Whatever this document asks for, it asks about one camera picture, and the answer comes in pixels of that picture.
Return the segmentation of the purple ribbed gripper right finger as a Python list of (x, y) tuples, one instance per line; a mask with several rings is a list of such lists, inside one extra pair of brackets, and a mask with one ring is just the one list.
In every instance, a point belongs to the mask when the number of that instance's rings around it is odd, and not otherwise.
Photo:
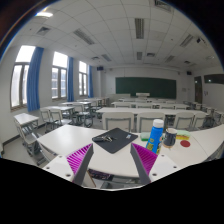
[(130, 153), (135, 162), (141, 183), (143, 185), (149, 184), (149, 173), (157, 159), (157, 155), (135, 143), (131, 144)]

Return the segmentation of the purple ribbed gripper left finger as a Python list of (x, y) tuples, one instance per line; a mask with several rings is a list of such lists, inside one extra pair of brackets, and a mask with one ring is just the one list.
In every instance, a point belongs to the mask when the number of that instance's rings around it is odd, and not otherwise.
[(88, 144), (66, 156), (66, 160), (73, 171), (73, 182), (82, 185), (89, 162), (93, 155), (93, 144)]

